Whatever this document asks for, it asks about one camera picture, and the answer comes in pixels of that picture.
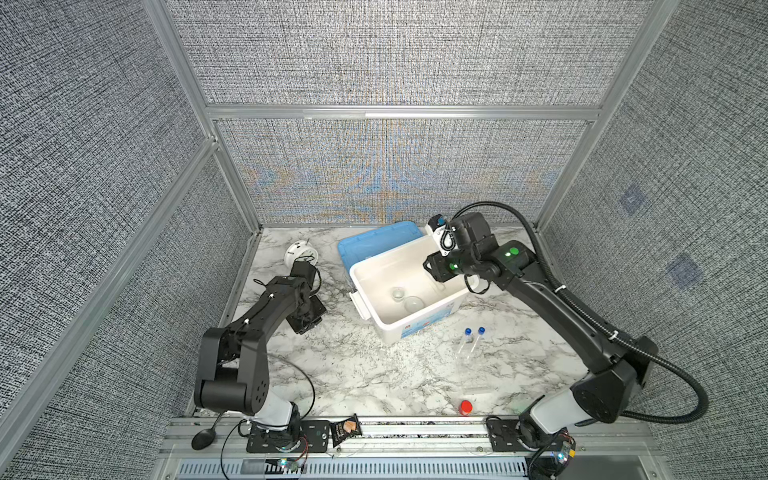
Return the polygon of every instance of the black cable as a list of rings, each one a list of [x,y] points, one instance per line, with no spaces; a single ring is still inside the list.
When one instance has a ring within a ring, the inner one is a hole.
[[[227,434],[227,437],[224,439],[224,443],[221,444],[221,453],[219,454],[219,466],[221,467],[221,475],[224,475],[224,478],[227,480],[230,480],[230,477],[227,475],[227,473],[224,471],[224,447],[227,446],[227,440],[230,439],[230,436],[232,435],[232,432],[235,431],[235,429],[238,429],[240,425],[244,424],[245,420],[240,420],[237,425],[232,427],[230,432]]]
[[[244,439],[247,439],[250,436],[250,432],[248,432],[248,435],[244,435],[243,430],[240,429],[241,426],[243,426],[242,422],[237,424],[237,434],[243,437]]]
[[[256,349],[251,348],[248,345],[244,345],[244,344],[241,343],[240,346],[241,347],[245,347],[246,349],[251,350],[253,352],[256,352]],[[310,412],[312,412],[312,408],[315,406],[315,398],[316,398],[315,384],[312,383],[312,380],[310,379],[310,376],[307,375],[306,372],[304,370],[302,370],[301,367],[299,367],[296,363],[293,363],[293,362],[291,362],[289,360],[286,360],[283,357],[279,357],[277,355],[273,355],[272,353],[267,353],[267,355],[272,357],[272,358],[274,358],[274,359],[276,359],[276,360],[279,360],[281,362],[287,363],[288,365],[292,366],[296,370],[299,370],[299,372],[301,372],[301,374],[304,375],[304,378],[306,379],[306,381],[310,383],[310,388],[312,389],[312,403],[310,404],[310,407],[306,410],[306,413],[304,413],[304,415],[301,416],[301,419],[304,420],[306,418],[306,416],[309,415]],[[269,425],[267,423],[259,423],[259,422],[253,422],[253,424],[255,424],[258,427],[267,427],[269,429],[281,429],[282,427],[290,426],[289,424],[285,424],[285,425]]]
[[[254,318],[256,315],[258,315],[259,313],[261,313],[261,311],[262,311],[262,310],[264,310],[264,309],[266,308],[266,306],[270,304],[270,301],[271,301],[271,300],[272,300],[272,297],[271,297],[271,296],[268,296],[268,297],[266,298],[266,302],[265,302],[265,303],[264,303],[264,304],[261,306],[261,308],[259,308],[259,309],[256,311],[256,313],[252,313],[252,314],[251,314],[251,318]],[[230,326],[232,325],[232,323],[230,323],[229,325],[227,325],[227,329],[230,329]],[[238,327],[237,327],[237,330],[235,330],[235,331],[234,331],[234,335],[237,335],[237,334],[238,334],[238,333],[239,333],[239,332],[240,332],[240,331],[243,329],[243,327],[244,327],[245,325],[247,325],[247,324],[248,324],[248,323],[242,322],[242,323],[240,324],[240,326],[238,326]]]
[[[541,454],[544,453],[544,451],[549,448],[549,446],[552,444],[552,442],[554,442],[554,440],[558,436],[560,436],[560,434],[563,432],[563,430],[564,429],[560,429],[560,430],[556,431],[555,433],[553,433],[552,436],[549,437],[549,442],[547,442],[544,445],[542,445],[541,448],[539,450],[536,450],[536,453],[534,453],[531,456],[531,461],[528,462],[528,476],[529,477],[531,476],[531,472],[533,472],[533,462],[535,462],[536,459],[539,458],[541,456]]]
[[[606,327],[608,322],[606,322],[602,317],[592,311],[588,306],[584,305],[584,303],[578,299],[578,297],[571,294],[568,288],[561,288],[564,287],[564,284],[554,277],[549,263],[544,257],[544,251],[538,242],[538,238],[536,237],[533,227],[520,212],[510,207],[509,205],[502,204],[500,202],[482,201],[467,205],[466,207],[459,210],[456,215],[453,216],[453,218],[458,217],[459,215],[474,207],[497,207],[508,211],[512,215],[515,215],[515,217],[520,220],[520,223],[522,223],[525,231],[528,233],[528,237],[531,239],[531,244],[533,245],[534,251],[538,257],[539,265],[541,265],[541,269],[544,271],[544,275],[547,277],[547,281],[549,281],[552,288],[555,289],[556,295],[558,295],[569,307],[571,307],[587,323],[592,325],[592,327],[598,332],[602,333],[609,339],[613,337],[611,340],[612,342],[617,343],[618,345],[633,353],[636,353],[639,356],[643,356],[651,362],[656,363],[662,368],[665,368],[680,377],[694,390],[698,400],[696,408],[686,413],[685,415],[658,416],[625,410],[621,413],[622,416],[628,417],[630,419],[642,420],[644,422],[678,424],[698,420],[703,417],[705,413],[707,413],[710,404],[709,396],[707,395],[707,392],[704,390],[703,386],[701,386],[701,384],[699,384],[699,382],[693,376],[689,375],[687,372],[674,365],[672,362],[652,353],[646,352],[645,350],[635,346],[633,344],[632,338],[624,338],[624,335],[611,331]]]
[[[483,293],[487,292],[489,288],[491,288],[491,282],[488,282],[488,285],[481,291],[475,292],[472,287],[469,286],[469,281],[467,280],[467,276],[464,275],[464,284],[467,286],[467,290],[469,290],[472,293],[475,293],[477,295],[482,295]]]
[[[488,424],[488,420],[490,419],[497,419],[499,422],[502,421],[502,418],[498,415],[488,415],[485,417],[485,427],[488,429],[488,431],[494,435],[501,435],[500,432],[496,432],[494,429],[491,428],[491,426]]]
[[[316,295],[320,291],[320,287],[323,286],[323,276],[320,275],[320,270],[315,269],[315,272],[317,272],[317,288],[310,292],[310,296]]]
[[[451,238],[451,246],[447,247],[445,245],[445,239],[450,237]],[[445,226],[445,230],[442,231],[442,236],[440,237],[440,248],[443,250],[450,251],[453,250],[453,247],[456,246],[456,239],[453,237],[453,232],[448,229],[448,225]]]

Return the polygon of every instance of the white plastic box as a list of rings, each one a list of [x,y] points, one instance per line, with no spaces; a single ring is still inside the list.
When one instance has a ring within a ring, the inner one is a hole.
[[[431,237],[421,237],[374,257],[355,263],[349,276],[357,291],[351,293],[358,313],[371,319],[384,343],[401,338],[444,319],[454,313],[467,297],[461,276],[445,283],[435,282],[422,264],[427,256],[438,251]],[[478,281],[470,277],[476,288]],[[424,303],[421,310],[409,313],[405,301],[392,297],[395,288],[405,290],[405,298],[416,296]]]

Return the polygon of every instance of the box handle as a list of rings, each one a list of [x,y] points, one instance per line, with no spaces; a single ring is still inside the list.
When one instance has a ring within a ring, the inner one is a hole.
[[[362,296],[360,295],[360,292],[352,292],[349,294],[349,298],[352,299],[352,303],[355,304],[355,308],[357,309],[357,313],[360,314],[362,319],[368,320],[371,318],[371,312],[368,310],[368,307],[366,306],[366,303],[362,301]]]

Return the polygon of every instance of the gray textured wall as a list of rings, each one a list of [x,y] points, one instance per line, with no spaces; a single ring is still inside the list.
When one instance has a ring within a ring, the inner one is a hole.
[[[249,236],[211,159],[2,479],[147,478]]]
[[[169,0],[211,103],[599,104],[651,0]]]
[[[768,3],[683,0],[545,238],[564,281],[712,406],[652,425],[678,480],[765,478]],[[692,408],[656,372],[637,409]]]
[[[599,105],[652,3],[167,1],[212,104],[497,106]],[[584,126],[220,124],[268,223],[423,222],[482,198],[535,216]]]
[[[583,121],[227,120],[267,223],[388,223],[501,200],[535,218]],[[497,210],[489,220],[510,222]]]
[[[203,136],[139,0],[0,29],[1,415]]]

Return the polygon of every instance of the blue box lid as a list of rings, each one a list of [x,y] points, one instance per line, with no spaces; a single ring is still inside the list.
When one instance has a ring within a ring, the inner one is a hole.
[[[422,231],[413,222],[393,223],[341,240],[339,242],[339,255],[341,255],[344,268],[348,273],[355,263],[423,236]]]

